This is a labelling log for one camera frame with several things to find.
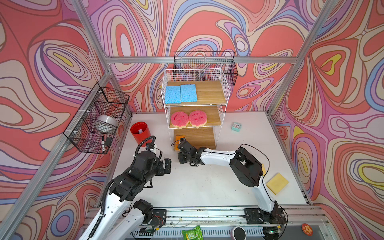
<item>patterned wallpaper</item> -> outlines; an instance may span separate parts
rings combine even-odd
[[[384,239],[383,39],[383,1],[340,1],[273,115],[340,239]]]
[[[0,221],[102,75],[70,1],[0,1]],[[13,240],[73,239],[118,140],[107,155],[71,145]]]
[[[236,56],[296,56],[323,1],[94,0],[86,3],[109,56],[173,56],[174,51],[233,50]],[[167,64],[115,64],[133,111],[163,111]],[[289,69],[239,64],[228,111],[265,111]]]

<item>pink sponge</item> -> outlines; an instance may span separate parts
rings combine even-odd
[[[175,112],[171,115],[170,122],[174,128],[186,128],[187,124],[189,123],[188,114],[183,111]]]
[[[189,121],[192,127],[199,128],[207,123],[207,114],[204,111],[196,110],[189,114]]]

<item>green snack package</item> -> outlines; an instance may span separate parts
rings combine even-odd
[[[191,230],[182,230],[184,240],[203,240],[203,233],[201,228],[197,225],[194,229]]]

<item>red bucket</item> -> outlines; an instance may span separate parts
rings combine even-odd
[[[144,139],[151,136],[151,133],[149,132],[148,125],[145,122],[137,122],[131,127],[131,133],[133,137],[135,138],[137,144],[140,144]],[[146,143],[152,142],[152,139],[146,141],[142,147],[145,147]]]

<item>slotted metal strip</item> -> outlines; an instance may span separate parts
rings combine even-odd
[[[209,237],[230,237],[231,230],[234,227],[202,227],[201,231],[204,238]],[[158,231],[154,232],[152,238],[182,238],[182,230],[190,230],[192,227],[181,227],[181,228],[170,228],[164,227],[160,228]],[[248,237],[263,237],[263,227],[243,227]],[[139,234],[140,228],[137,228],[133,232],[135,238],[148,238],[149,234]]]

